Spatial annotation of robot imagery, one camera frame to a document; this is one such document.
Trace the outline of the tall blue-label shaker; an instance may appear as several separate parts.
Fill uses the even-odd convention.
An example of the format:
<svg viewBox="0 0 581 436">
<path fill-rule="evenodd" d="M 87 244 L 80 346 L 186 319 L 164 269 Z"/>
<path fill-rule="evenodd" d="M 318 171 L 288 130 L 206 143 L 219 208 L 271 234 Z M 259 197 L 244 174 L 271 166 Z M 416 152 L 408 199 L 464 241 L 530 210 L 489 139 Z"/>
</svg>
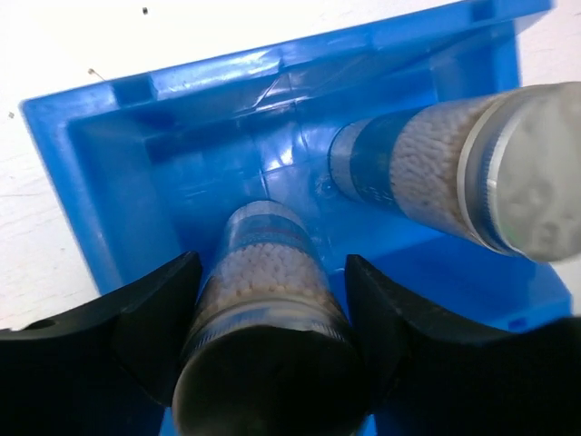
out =
<svg viewBox="0 0 581 436">
<path fill-rule="evenodd" d="M 580 85 L 359 120 L 329 150 L 350 199 L 535 262 L 580 252 Z"/>
<path fill-rule="evenodd" d="M 353 435 L 363 362 L 300 218 L 272 200 L 227 221 L 172 397 L 180 435 Z"/>
</svg>

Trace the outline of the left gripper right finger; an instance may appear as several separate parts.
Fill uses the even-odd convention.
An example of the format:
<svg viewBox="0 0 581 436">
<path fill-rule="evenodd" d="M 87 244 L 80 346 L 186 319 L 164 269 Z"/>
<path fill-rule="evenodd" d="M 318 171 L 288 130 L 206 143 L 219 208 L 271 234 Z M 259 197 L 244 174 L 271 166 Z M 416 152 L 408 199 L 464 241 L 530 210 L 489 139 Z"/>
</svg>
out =
<svg viewBox="0 0 581 436">
<path fill-rule="evenodd" d="M 577 435 L 580 321 L 512 333 L 414 293 L 347 258 L 350 319 L 380 435 Z"/>
</svg>

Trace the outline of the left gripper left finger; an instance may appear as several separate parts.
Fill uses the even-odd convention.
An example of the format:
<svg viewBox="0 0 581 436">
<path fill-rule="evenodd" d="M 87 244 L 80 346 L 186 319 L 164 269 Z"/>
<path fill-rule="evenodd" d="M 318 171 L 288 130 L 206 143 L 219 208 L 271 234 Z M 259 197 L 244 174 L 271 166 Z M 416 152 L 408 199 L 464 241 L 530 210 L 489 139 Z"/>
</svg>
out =
<svg viewBox="0 0 581 436">
<path fill-rule="evenodd" d="M 72 310 L 1 331 L 4 435 L 157 435 L 202 278 L 188 252 Z"/>
</svg>

